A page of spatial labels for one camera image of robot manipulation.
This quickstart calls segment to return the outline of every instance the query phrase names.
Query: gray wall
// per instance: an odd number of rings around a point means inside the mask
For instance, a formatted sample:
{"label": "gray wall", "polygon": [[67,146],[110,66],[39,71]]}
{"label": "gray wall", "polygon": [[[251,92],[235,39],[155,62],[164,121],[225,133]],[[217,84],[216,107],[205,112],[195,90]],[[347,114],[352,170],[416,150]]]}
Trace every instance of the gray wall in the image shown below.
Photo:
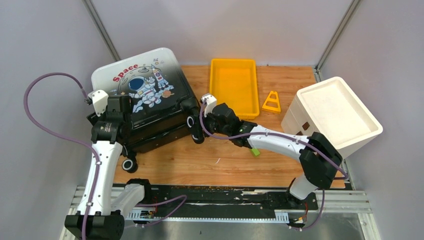
{"label": "gray wall", "polygon": [[[26,117],[27,86],[49,72],[90,76],[113,60],[80,0],[0,3],[0,239],[57,239],[89,151],[48,135]],[[36,119],[54,131],[90,141],[78,86],[65,77],[40,82],[30,95]]]}
{"label": "gray wall", "polygon": [[251,58],[314,65],[351,0],[93,0],[121,58],[155,48],[181,64]]}
{"label": "gray wall", "polygon": [[347,160],[382,239],[422,239],[424,1],[365,0],[323,68],[340,76],[383,133]]}

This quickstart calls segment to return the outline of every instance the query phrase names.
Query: wooden table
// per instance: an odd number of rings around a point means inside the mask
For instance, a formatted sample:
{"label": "wooden table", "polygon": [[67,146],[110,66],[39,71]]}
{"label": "wooden table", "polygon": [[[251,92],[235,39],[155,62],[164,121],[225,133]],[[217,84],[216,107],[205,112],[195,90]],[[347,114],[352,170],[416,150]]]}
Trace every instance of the wooden table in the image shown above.
{"label": "wooden table", "polygon": [[[209,89],[209,66],[183,66],[182,69],[200,99]],[[313,70],[311,67],[258,66],[256,73],[259,107],[270,91],[277,91],[281,113],[261,110],[253,122],[281,132],[281,121],[296,92],[316,83]],[[293,178],[302,174],[301,165],[292,158],[262,149],[259,156],[253,157],[247,148],[212,137],[206,138],[203,144],[195,144],[186,136],[150,152],[139,153],[135,173],[122,170],[123,160],[121,156],[116,166],[115,183],[141,178],[149,179],[152,184],[288,187]],[[345,187],[342,180],[334,181],[332,186]]]}

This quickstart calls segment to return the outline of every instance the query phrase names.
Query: astronaut illustration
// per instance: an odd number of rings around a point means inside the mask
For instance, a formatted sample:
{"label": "astronaut illustration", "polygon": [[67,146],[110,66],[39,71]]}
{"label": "astronaut illustration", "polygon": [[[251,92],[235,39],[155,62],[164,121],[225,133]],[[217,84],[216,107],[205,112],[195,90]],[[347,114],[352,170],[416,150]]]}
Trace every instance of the astronaut illustration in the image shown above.
{"label": "astronaut illustration", "polygon": [[166,90],[174,89],[174,86],[170,85],[170,83],[162,76],[161,72],[153,64],[151,65],[151,71],[157,80],[157,86],[160,89],[160,94]]}
{"label": "astronaut illustration", "polygon": [[137,68],[125,74],[125,76],[119,81],[117,94],[121,94],[121,95],[125,94],[125,91],[123,89],[125,89],[126,87],[124,86],[127,85],[128,81],[133,79],[136,76],[136,74],[137,74]]}
{"label": "astronaut illustration", "polygon": [[154,88],[156,81],[153,77],[149,77],[148,79],[142,76],[136,76],[131,78],[128,83],[128,87],[130,90],[135,91],[137,93],[128,93],[130,97],[135,99],[141,99],[134,105],[132,109],[133,113],[137,113],[143,110],[143,104],[147,104],[149,108],[152,108],[155,104],[160,104],[161,99],[156,93],[156,89]]}

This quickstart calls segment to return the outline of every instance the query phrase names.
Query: black suitcase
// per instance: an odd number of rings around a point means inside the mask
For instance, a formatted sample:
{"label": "black suitcase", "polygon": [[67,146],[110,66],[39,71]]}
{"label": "black suitcase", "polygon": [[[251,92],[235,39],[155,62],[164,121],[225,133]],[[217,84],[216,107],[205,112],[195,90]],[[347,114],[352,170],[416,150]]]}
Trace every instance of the black suitcase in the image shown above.
{"label": "black suitcase", "polygon": [[198,116],[199,102],[168,48],[100,67],[91,82],[94,90],[110,96],[131,96],[133,130],[122,154],[133,161],[136,152],[145,153],[189,135],[188,116]]}

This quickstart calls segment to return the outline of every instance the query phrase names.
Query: white bin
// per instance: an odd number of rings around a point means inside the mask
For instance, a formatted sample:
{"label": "white bin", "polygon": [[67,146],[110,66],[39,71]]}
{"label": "white bin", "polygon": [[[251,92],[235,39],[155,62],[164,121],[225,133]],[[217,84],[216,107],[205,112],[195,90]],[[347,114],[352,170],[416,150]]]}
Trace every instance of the white bin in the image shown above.
{"label": "white bin", "polygon": [[383,131],[348,84],[337,76],[297,91],[281,127],[294,135],[324,134],[344,159]]}

